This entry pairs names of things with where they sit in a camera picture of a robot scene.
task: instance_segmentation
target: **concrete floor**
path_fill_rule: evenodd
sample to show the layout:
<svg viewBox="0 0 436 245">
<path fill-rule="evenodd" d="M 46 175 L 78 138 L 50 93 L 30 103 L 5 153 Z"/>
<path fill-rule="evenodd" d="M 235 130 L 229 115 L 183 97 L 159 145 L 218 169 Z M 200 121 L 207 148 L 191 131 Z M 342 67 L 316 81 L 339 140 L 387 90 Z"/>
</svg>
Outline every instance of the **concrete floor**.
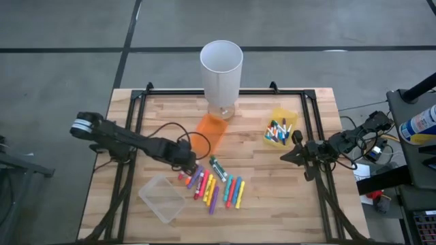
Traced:
<svg viewBox="0 0 436 245">
<path fill-rule="evenodd" d="M 134 3 L 0 0 L 0 48 L 122 47 Z M 435 45 L 434 26 L 425 0 L 144 0 L 132 46 L 203 46 L 214 39 L 241 46 Z M 12 148 L 34 152 L 31 161 L 56 168 L 52 179 L 34 180 L 19 244 L 75 240 L 95 155 L 68 131 L 78 111 L 106 113 L 120 55 L 0 54 L 0 134 Z M 435 72 L 435 63 L 436 51 L 247 52 L 242 86 L 274 80 L 282 87 L 333 87 L 338 108 L 347 108 L 413 86 Z M 198 53 L 130 54 L 121 88 L 147 82 L 200 87 Z M 362 123 L 374 110 L 388 107 L 341 114 Z M 368 218 L 371 237 L 398 242 L 397 221 Z"/>
</svg>

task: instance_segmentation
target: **purple chalk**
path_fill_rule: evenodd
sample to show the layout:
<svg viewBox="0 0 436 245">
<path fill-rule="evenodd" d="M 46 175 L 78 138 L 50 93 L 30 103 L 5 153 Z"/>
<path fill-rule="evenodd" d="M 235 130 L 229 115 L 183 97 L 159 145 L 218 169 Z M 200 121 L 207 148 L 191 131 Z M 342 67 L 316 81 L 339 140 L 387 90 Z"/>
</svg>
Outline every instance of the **purple chalk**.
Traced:
<svg viewBox="0 0 436 245">
<path fill-rule="evenodd" d="M 215 209 L 215 204 L 217 203 L 217 199 L 218 199 L 218 192 L 219 192 L 219 186 L 216 186 L 213 189 L 212 203 L 211 203 L 211 208 L 209 208 L 209 214 L 213 214 L 213 210 Z"/>
<path fill-rule="evenodd" d="M 191 181 L 189 181 L 188 189 L 192 188 L 192 186 L 196 183 L 198 177 L 200 176 L 200 173 L 203 171 L 203 166 L 199 165 L 197 167 L 196 173 L 192 176 Z"/>
</svg>

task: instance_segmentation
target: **white cup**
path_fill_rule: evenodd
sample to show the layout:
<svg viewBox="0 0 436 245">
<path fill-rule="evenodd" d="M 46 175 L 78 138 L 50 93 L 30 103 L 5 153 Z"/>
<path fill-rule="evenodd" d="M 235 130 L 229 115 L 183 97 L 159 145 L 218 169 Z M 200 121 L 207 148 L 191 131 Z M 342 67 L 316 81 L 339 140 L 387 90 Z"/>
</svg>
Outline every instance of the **white cup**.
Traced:
<svg viewBox="0 0 436 245">
<path fill-rule="evenodd" d="M 239 46 L 226 40 L 213 41 L 200 53 L 204 95 L 222 114 L 238 99 L 243 59 Z"/>
</svg>

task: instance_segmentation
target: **blue and white can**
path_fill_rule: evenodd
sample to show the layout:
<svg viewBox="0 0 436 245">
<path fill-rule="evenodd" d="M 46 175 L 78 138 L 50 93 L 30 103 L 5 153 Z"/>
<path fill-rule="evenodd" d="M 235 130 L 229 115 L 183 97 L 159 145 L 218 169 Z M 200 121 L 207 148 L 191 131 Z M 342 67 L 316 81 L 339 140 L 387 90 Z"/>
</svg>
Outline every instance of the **blue and white can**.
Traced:
<svg viewBox="0 0 436 245">
<path fill-rule="evenodd" d="M 406 142 L 415 145 L 436 140 L 436 105 L 401 124 L 399 135 Z"/>
</svg>

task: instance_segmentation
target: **wooden table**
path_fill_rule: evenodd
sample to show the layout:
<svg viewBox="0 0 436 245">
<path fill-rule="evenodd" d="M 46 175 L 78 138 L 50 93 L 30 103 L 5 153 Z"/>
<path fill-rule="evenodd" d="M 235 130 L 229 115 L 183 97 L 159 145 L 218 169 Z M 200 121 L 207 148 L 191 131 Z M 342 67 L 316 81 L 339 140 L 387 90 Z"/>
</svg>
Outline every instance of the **wooden table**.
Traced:
<svg viewBox="0 0 436 245">
<path fill-rule="evenodd" d="M 333 90 L 315 90 L 327 138 L 342 130 L 341 121 Z M 115 120 L 122 127 L 127 117 L 130 93 L 130 89 L 116 89 L 110 102 L 108 120 Z M 316 130 L 310 101 L 308 103 L 312 125 Z M 188 190 L 183 184 L 184 181 L 177 180 L 177 172 L 171 171 L 169 165 L 156 162 L 140 152 L 136 161 L 124 241 L 324 242 L 315 181 L 305 180 L 303 167 L 279 160 L 289 150 L 277 150 L 262 141 L 270 113 L 277 107 L 298 112 L 296 128 L 307 139 L 299 96 L 241 95 L 236 102 L 236 114 L 229 120 L 222 143 L 215 152 L 220 164 L 229 174 L 241 176 L 246 182 L 239 210 L 227 210 L 224 203 L 218 201 L 215 214 L 209 215 L 203 201 L 193 200 L 194 190 Z M 177 122 L 188 131 L 195 131 L 205 113 L 207 101 L 203 96 L 147 96 L 141 134 L 148 135 L 168 122 Z M 175 140 L 182 133 L 178 127 L 171 125 L 161 130 L 157 136 Z M 98 156 L 96 166 L 108 159 L 108 155 Z M 201 160 L 201 164 L 212 171 L 208 159 Z M 79 238 L 90 234 L 109 208 L 115 172 L 115 164 L 110 164 L 93 174 Z M 169 224 L 163 224 L 138 196 L 139 189 L 157 174 L 164 174 L 187 200 L 186 207 Z M 359 232 L 368 237 L 367 223 L 353 173 L 337 166 L 333 175 L 340 207 Z M 217 184 L 223 190 L 224 184 L 221 181 Z M 219 200 L 222 198 L 223 191 L 220 191 Z M 334 218 L 332 212 L 329 214 L 335 234 Z M 118 218 L 119 215 L 116 217 L 114 234 L 118 229 Z"/>
</svg>

